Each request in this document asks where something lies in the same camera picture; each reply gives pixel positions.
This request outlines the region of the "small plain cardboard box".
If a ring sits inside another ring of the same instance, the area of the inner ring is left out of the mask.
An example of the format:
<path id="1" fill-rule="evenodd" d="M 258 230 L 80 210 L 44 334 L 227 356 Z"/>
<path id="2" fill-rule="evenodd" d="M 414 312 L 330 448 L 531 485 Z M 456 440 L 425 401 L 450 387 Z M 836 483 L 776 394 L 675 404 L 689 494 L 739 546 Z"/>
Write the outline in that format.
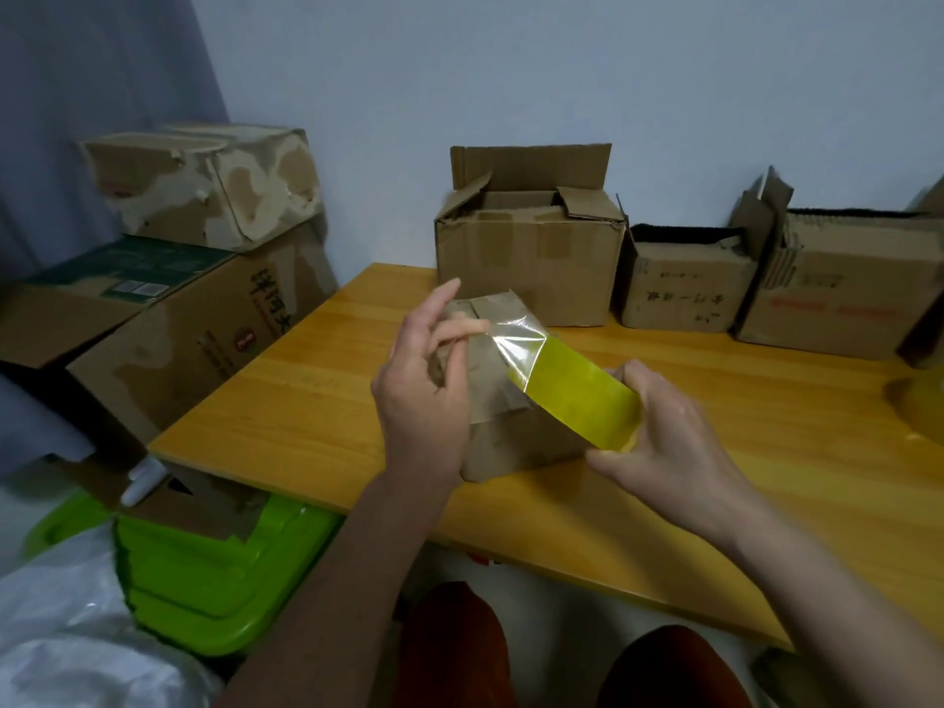
<path id="1" fill-rule="evenodd" d="M 528 314 L 552 334 L 517 295 L 506 292 L 454 300 L 445 310 L 447 316 L 458 312 L 489 322 L 488 332 L 469 340 L 471 423 L 462 470 L 465 481 L 483 483 L 574 460 L 594 447 L 537 407 L 511 381 L 508 367 L 490 337 L 491 324 Z"/>

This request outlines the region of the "torn cardboard piece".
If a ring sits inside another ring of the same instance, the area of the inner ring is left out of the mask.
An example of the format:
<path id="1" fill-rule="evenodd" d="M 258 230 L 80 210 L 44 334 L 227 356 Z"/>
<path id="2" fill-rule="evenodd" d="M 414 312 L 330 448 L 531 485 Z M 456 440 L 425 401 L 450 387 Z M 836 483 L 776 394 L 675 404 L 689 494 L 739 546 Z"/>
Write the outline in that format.
<path id="1" fill-rule="evenodd" d="M 53 464 L 109 511 L 220 541 L 246 541 L 271 498 L 268 491 L 171 464 L 156 489 L 125 507 L 120 497 L 131 484 L 132 459 L 97 452 L 79 462 L 54 459 Z"/>

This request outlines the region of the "white plastic bag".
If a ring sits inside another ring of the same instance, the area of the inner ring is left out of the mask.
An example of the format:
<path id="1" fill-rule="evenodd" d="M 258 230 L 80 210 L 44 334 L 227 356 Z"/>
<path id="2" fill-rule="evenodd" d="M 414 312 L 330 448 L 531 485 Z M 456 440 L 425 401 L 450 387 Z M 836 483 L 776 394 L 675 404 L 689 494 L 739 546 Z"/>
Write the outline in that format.
<path id="1" fill-rule="evenodd" d="M 224 684 L 142 630 L 112 522 L 0 576 L 0 708 L 211 708 Z"/>

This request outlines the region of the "person's left hand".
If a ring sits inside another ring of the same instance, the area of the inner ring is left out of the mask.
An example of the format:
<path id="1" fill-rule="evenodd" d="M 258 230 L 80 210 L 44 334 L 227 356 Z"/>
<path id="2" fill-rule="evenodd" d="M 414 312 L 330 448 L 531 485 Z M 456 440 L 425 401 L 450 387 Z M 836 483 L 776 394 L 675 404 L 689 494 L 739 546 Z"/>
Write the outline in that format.
<path id="1" fill-rule="evenodd" d="M 390 475 L 454 488 L 470 441 L 471 400 L 443 389 L 441 348 L 489 330 L 489 322 L 460 312 L 445 315 L 461 280 L 438 287 L 402 321 L 371 389 L 381 422 Z"/>

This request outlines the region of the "yellow packing tape roll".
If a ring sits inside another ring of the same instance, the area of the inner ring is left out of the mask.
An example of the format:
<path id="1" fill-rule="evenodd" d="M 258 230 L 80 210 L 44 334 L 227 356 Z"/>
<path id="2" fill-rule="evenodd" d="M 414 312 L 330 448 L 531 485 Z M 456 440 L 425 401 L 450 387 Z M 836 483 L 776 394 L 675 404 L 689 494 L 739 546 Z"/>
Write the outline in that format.
<path id="1" fill-rule="evenodd" d="M 621 451 L 641 424 L 639 394 L 549 334 L 528 314 L 491 324 L 513 384 L 595 448 Z"/>

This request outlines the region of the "person's right hand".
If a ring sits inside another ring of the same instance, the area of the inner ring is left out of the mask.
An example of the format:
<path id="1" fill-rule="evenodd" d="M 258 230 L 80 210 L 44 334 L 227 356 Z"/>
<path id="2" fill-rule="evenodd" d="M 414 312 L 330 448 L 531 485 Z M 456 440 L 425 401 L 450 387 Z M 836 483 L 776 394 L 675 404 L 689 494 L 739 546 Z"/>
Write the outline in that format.
<path id="1" fill-rule="evenodd" d="M 637 392 L 642 421 L 630 450 L 633 485 L 619 485 L 670 524 L 724 550 L 756 493 L 718 439 L 700 405 L 639 359 L 610 374 Z"/>

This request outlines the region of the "green plastic bin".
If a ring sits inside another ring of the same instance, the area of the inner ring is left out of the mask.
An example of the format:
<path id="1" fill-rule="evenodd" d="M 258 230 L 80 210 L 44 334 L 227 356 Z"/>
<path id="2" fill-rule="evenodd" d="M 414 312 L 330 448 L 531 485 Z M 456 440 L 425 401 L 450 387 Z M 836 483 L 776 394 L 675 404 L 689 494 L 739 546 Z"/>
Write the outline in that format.
<path id="1" fill-rule="evenodd" d="M 51 547 L 112 520 L 114 513 L 84 490 L 77 490 L 47 513 L 23 541 L 22 558 L 29 561 Z"/>

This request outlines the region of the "person's right forearm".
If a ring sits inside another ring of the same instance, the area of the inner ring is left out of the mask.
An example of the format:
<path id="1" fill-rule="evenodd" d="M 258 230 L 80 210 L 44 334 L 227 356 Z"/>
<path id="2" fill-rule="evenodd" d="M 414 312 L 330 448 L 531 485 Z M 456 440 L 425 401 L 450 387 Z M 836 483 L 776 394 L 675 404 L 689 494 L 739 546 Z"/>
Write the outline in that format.
<path id="1" fill-rule="evenodd" d="M 764 594 L 798 652 L 855 708 L 944 708 L 944 645 L 756 496 L 714 507 L 712 544 Z"/>

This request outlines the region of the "grey curtain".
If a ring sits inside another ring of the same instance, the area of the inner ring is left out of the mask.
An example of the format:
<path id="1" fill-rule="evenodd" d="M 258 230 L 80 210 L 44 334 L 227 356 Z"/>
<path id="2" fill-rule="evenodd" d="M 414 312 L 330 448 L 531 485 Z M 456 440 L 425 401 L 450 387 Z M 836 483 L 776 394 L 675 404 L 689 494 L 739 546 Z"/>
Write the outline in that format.
<path id="1" fill-rule="evenodd" d="M 120 236 L 81 141 L 228 118 L 191 0 L 0 0 L 0 283 Z"/>

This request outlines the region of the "green plastic bin lid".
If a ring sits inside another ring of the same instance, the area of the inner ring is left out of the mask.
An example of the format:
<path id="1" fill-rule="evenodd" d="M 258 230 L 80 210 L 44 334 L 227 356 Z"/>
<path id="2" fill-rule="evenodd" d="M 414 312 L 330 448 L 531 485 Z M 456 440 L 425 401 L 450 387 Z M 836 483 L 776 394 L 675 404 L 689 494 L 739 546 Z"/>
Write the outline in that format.
<path id="1" fill-rule="evenodd" d="M 117 571 L 139 624 L 201 657 L 245 653 L 323 554 L 342 515 L 274 496 L 245 540 L 115 521 Z"/>

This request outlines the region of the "person's leg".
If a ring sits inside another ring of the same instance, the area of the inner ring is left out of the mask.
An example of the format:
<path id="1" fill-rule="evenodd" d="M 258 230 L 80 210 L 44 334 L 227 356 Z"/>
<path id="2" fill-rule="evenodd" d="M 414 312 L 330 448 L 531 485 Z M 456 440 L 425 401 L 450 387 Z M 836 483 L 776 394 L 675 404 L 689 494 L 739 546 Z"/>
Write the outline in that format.
<path id="1" fill-rule="evenodd" d="M 627 645 L 610 668 L 596 708 L 753 708 L 733 670 L 697 632 L 659 627 Z"/>
<path id="2" fill-rule="evenodd" d="M 491 606 L 440 583 L 406 614 L 391 708 L 517 708 L 510 655 Z"/>

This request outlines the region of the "person's left leg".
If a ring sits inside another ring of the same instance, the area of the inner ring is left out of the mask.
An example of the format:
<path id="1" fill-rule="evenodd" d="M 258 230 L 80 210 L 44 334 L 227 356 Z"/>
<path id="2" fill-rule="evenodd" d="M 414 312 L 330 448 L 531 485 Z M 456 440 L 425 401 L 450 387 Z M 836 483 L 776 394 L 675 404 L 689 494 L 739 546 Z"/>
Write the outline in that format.
<path id="1" fill-rule="evenodd" d="M 510 655 L 491 606 L 440 583 L 406 614 L 391 708 L 517 708 Z"/>

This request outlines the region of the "open taped cardboard box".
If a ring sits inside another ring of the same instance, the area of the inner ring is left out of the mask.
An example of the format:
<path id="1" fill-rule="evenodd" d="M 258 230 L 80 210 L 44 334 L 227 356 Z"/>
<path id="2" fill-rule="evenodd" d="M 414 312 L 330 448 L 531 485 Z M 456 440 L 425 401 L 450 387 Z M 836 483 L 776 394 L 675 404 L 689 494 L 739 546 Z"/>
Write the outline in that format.
<path id="1" fill-rule="evenodd" d="M 604 189 L 612 144 L 462 146 L 434 219 L 439 281 L 514 292 L 544 324 L 606 323 L 628 229 Z"/>

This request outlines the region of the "white plastic tube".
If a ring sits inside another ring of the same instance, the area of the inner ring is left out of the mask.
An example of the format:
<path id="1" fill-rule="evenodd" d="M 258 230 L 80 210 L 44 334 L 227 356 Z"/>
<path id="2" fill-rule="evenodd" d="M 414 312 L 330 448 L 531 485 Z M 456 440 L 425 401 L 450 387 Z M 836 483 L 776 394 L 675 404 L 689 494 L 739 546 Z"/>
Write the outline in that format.
<path id="1" fill-rule="evenodd" d="M 128 485 L 119 498 L 119 505 L 132 508 L 145 500 L 169 477 L 167 467 L 152 455 L 145 456 L 127 473 Z"/>

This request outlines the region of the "person's left forearm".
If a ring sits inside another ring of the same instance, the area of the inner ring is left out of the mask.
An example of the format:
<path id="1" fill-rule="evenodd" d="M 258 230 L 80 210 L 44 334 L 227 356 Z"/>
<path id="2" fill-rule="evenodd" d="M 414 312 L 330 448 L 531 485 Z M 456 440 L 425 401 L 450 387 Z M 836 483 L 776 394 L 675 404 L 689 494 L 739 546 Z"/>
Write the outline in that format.
<path id="1" fill-rule="evenodd" d="M 397 460 L 372 479 L 213 708 L 365 708 L 399 591 L 460 467 Z"/>

